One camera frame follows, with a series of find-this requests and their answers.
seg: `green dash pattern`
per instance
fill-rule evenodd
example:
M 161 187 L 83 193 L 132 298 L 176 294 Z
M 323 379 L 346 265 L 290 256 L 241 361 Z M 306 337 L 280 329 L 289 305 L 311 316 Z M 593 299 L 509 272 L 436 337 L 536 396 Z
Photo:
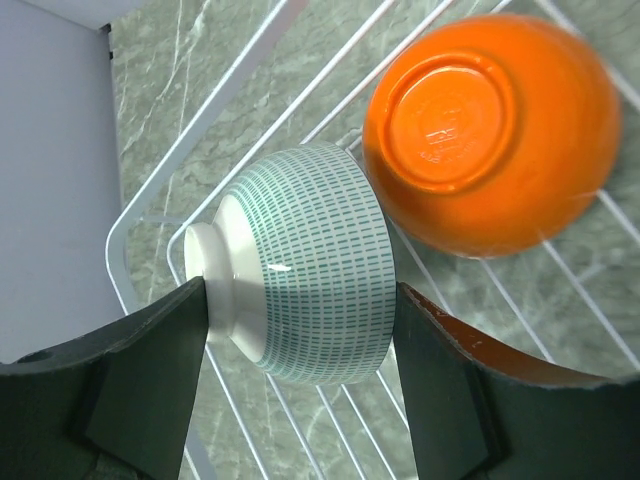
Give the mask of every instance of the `green dash pattern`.
M 375 373 L 393 331 L 391 242 L 366 177 L 336 145 L 269 155 L 231 186 L 256 240 L 267 297 L 257 365 L 304 384 Z

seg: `ceramic bowl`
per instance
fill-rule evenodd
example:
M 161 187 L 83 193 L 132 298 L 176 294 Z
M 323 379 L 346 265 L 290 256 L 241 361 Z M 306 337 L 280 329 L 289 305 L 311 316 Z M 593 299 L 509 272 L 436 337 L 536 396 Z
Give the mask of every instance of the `ceramic bowl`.
M 274 153 L 245 169 L 213 225 L 185 236 L 188 278 L 203 275 L 210 336 L 230 337 L 289 382 L 359 382 L 393 330 L 395 270 L 365 175 L 336 145 Z
M 516 253 L 574 221 L 619 146 L 617 92 L 581 39 L 534 17 L 470 18 L 391 65 L 363 144 L 386 213 L 468 257 Z

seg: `gray marble surface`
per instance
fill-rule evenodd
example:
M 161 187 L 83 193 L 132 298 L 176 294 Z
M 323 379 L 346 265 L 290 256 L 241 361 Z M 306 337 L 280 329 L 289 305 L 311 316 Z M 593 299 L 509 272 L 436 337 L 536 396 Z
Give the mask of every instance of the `gray marble surface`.
M 113 23 L 113 68 L 125 199 L 157 165 L 197 108 L 230 66 L 275 1 L 152 0 Z M 299 142 L 402 38 L 432 10 L 436 0 L 397 1 L 335 71 L 261 149 Z M 496 1 L 455 4 L 437 24 L 490 10 Z M 165 259 L 167 241 L 251 145 L 380 4 L 379 0 L 312 0 L 274 53 L 253 74 L 147 214 L 130 232 L 131 275 L 142 304 L 174 287 Z M 640 87 L 640 5 L 633 0 L 556 2 L 633 86 Z M 544 13 L 527 0 L 509 11 Z M 357 139 L 369 87 L 321 134 L 349 144 Z M 606 192 L 640 225 L 640 119 L 625 104 L 625 142 Z M 215 202 L 203 215 L 211 220 Z M 153 221 L 167 217 L 166 223 Z M 533 355 L 546 354 L 569 367 L 619 376 L 634 367 L 603 324 L 607 319 L 630 350 L 640 354 L 640 248 L 611 210 L 598 201 L 553 239 L 520 255 L 491 260 L 454 258 L 407 239 L 391 227 L 399 280 L 407 281 L 457 316 Z M 557 252 L 573 276 L 550 255 Z M 179 260 L 179 248 L 176 259 Z M 571 280 L 579 282 L 579 287 Z M 264 375 L 230 343 L 213 348 L 229 390 L 253 441 L 274 478 L 313 478 L 313 470 Z M 393 349 L 381 369 L 402 405 Z M 291 413 L 327 478 L 357 478 L 345 444 L 316 389 L 281 385 Z M 350 399 L 397 478 L 415 476 L 407 429 L 380 379 L 323 390 L 369 478 L 388 478 L 385 463 L 363 428 Z M 260 471 L 224 389 L 203 362 L 193 419 L 219 478 L 258 478 Z M 193 478 L 186 463 L 182 478 Z

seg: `orange bowl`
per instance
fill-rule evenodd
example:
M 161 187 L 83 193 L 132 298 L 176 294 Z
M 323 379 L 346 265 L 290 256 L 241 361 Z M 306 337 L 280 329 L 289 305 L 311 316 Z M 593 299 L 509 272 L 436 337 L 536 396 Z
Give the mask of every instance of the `orange bowl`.
M 447 25 L 402 53 L 371 99 L 363 148 L 400 227 L 487 257 L 536 245 L 584 212 L 620 132 L 616 90 L 587 44 L 501 14 Z

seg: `green and white bowl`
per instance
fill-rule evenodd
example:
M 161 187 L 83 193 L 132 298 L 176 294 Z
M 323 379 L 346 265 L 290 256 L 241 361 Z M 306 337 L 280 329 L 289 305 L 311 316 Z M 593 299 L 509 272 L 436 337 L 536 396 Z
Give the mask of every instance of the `green and white bowl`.
M 207 288 L 210 338 L 230 337 L 258 367 L 306 384 L 375 373 L 393 330 L 396 285 L 378 201 L 329 143 L 245 169 L 213 225 L 185 237 L 187 277 Z

